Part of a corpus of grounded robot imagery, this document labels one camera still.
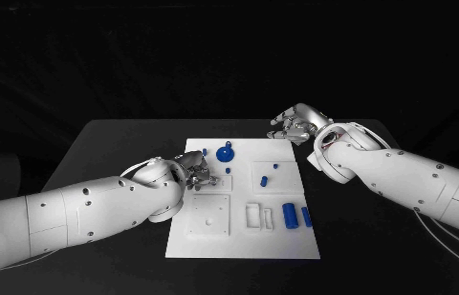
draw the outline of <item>black table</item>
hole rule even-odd
[[[337,119],[348,121],[397,147],[377,120]],[[188,138],[266,138],[275,129],[280,127],[264,119],[91,121],[44,191],[120,175],[155,156],[175,157]],[[429,236],[413,211],[374,194],[358,178],[334,182],[306,160],[312,144],[313,139],[293,145],[293,151],[322,260],[168,259],[172,220],[145,221],[113,237],[2,271],[2,289],[12,290],[2,293],[459,294],[459,260]]]

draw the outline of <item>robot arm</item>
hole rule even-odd
[[[334,123],[312,107],[298,104],[272,121],[289,120],[275,139],[303,143],[316,136],[312,165],[345,184],[355,175],[367,187],[387,199],[459,228],[459,169],[400,149],[380,147],[355,123]],[[309,121],[305,117],[319,117]]]
[[[145,163],[132,179],[113,176],[0,201],[0,268],[104,239],[147,218],[168,220],[185,189],[217,183],[199,151]]]

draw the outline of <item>blue object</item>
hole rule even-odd
[[[282,210],[285,211],[285,227],[296,229],[299,227],[299,219],[296,218],[295,205],[283,204]]]
[[[306,207],[302,208],[302,213],[303,213],[303,217],[305,217],[306,226],[312,227],[313,224],[311,222],[309,211],[308,211]]]
[[[260,186],[266,187],[266,183],[269,182],[269,177],[263,176]]]
[[[221,162],[228,162],[234,158],[234,150],[231,149],[231,143],[227,141],[225,147],[220,147],[217,151],[217,159]]]

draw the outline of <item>robotic hand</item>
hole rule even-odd
[[[171,219],[184,206],[185,189],[199,191],[217,181],[201,151],[194,151],[171,160],[149,159],[120,177],[0,201],[0,268],[104,239],[146,218]]]
[[[377,194],[459,228],[459,169],[391,149],[370,129],[357,123],[334,123],[303,103],[287,109],[270,124],[280,121],[283,131],[269,132],[267,137],[300,145],[313,135],[308,160],[329,178],[345,184],[357,175]],[[367,132],[386,148],[381,149]]]

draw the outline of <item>black background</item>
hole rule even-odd
[[[0,2],[22,194],[93,119],[272,119],[299,102],[378,119],[404,150],[459,166],[456,0]]]

